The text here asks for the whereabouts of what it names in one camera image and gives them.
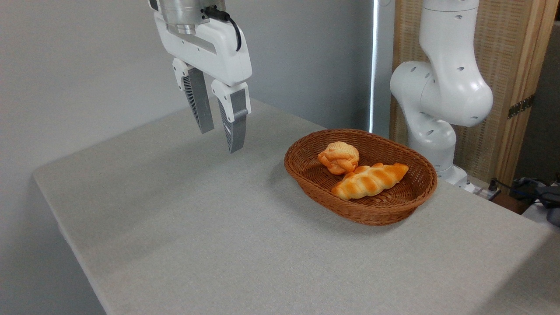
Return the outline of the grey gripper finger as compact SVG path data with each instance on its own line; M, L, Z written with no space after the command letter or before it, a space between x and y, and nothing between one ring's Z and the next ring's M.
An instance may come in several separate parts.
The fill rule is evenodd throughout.
M211 88L219 104L229 152L234 153L243 148L247 115L252 112L248 84L231 87L214 80Z
M214 123L204 73L178 58L174 58L172 65L178 87L187 97L199 130L202 134L212 131Z

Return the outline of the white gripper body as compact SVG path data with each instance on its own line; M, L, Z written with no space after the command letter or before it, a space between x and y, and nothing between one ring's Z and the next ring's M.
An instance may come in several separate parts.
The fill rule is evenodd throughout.
M162 44L170 55L194 66L213 78L235 86L252 75L252 64L245 36L240 30L241 47L234 26L215 19L198 24L194 35L173 34L162 15L154 13Z

